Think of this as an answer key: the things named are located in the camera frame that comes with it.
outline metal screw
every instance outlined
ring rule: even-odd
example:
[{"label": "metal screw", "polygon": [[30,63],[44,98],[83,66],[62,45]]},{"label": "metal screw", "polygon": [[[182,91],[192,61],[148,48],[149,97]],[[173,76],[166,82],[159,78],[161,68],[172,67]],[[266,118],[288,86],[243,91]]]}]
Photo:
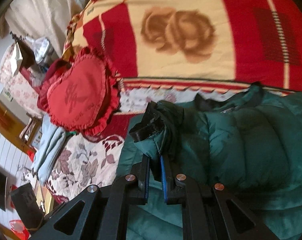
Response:
[{"label": "metal screw", "polygon": [[98,190],[98,187],[96,185],[90,185],[90,186],[88,186],[87,190],[88,190],[88,192],[93,193]]},{"label": "metal screw", "polygon": [[125,179],[127,181],[134,181],[135,180],[135,176],[133,174],[129,174],[125,176]]},{"label": "metal screw", "polygon": [[185,179],[186,179],[186,176],[185,176],[184,174],[178,174],[178,175],[176,176],[176,179],[177,179],[177,180],[185,180]]},{"label": "metal screw", "polygon": [[221,184],[221,183],[216,183],[216,184],[214,185],[214,188],[215,188],[216,190],[218,190],[218,191],[222,191],[222,190],[224,189],[224,185]]}]

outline black metal frame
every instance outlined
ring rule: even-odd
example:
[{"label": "black metal frame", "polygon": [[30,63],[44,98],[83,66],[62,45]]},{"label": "black metal frame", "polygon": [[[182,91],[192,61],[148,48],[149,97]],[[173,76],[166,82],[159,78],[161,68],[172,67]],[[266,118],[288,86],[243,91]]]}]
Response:
[{"label": "black metal frame", "polygon": [[[198,184],[180,174],[167,155],[161,156],[161,166],[165,202],[182,208],[184,240],[278,240],[222,184]],[[150,160],[143,155],[130,174],[112,185],[90,185],[60,205],[31,240],[125,240],[130,205],[147,203],[149,175]]]}]

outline wooden furniture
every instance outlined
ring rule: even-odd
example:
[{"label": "wooden furniture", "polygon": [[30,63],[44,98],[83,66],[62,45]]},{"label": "wooden furniture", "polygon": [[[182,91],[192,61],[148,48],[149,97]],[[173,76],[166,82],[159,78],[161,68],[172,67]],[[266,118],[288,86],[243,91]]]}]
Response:
[{"label": "wooden furniture", "polygon": [[6,106],[0,101],[0,133],[9,140],[14,146],[26,153],[33,151],[27,143],[20,139],[19,135],[24,129],[22,123]]},{"label": "wooden furniture", "polygon": [[0,224],[0,231],[7,237],[10,237],[12,240],[20,240],[14,232],[12,232],[10,229],[4,227],[2,224]]},{"label": "wooden furniture", "polygon": [[30,118],[29,124],[24,128],[24,131],[20,134],[19,137],[25,144],[31,147],[31,143],[37,135],[37,132],[42,125],[42,121],[36,117],[31,116],[28,113],[27,116]]},{"label": "wooden furniture", "polygon": [[45,214],[47,215],[53,210],[54,198],[46,187],[40,185],[39,182],[36,183],[34,193],[37,198],[37,204],[40,206],[41,201],[44,203]]}]

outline plastic bag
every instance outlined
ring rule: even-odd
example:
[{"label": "plastic bag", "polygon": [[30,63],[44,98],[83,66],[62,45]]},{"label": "plastic bag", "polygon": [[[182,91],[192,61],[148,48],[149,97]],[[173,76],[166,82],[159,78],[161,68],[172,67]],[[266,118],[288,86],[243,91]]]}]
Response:
[{"label": "plastic bag", "polygon": [[30,36],[26,36],[26,41],[31,44],[36,63],[39,64],[40,69],[45,73],[53,61],[58,58],[50,41],[46,37],[35,40]]},{"label": "plastic bag", "polygon": [[42,77],[35,77],[34,76],[35,72],[32,72],[30,74],[30,81],[31,81],[31,86],[34,87],[38,87],[41,85],[42,81],[45,78],[45,75],[43,75]]}]

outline blue strip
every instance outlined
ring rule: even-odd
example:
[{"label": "blue strip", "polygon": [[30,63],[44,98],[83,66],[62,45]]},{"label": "blue strip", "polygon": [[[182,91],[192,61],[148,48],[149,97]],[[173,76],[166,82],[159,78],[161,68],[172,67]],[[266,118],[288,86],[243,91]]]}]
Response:
[{"label": "blue strip", "polygon": [[164,202],[167,203],[167,186],[166,186],[166,176],[165,176],[165,169],[164,169],[164,162],[163,156],[161,156],[161,180],[162,180],[162,190],[164,193]]},{"label": "blue strip", "polygon": [[146,177],[146,196],[145,196],[145,201],[148,200],[149,198],[149,183],[150,183],[150,161],[148,161],[148,166],[147,166],[147,177]]}]

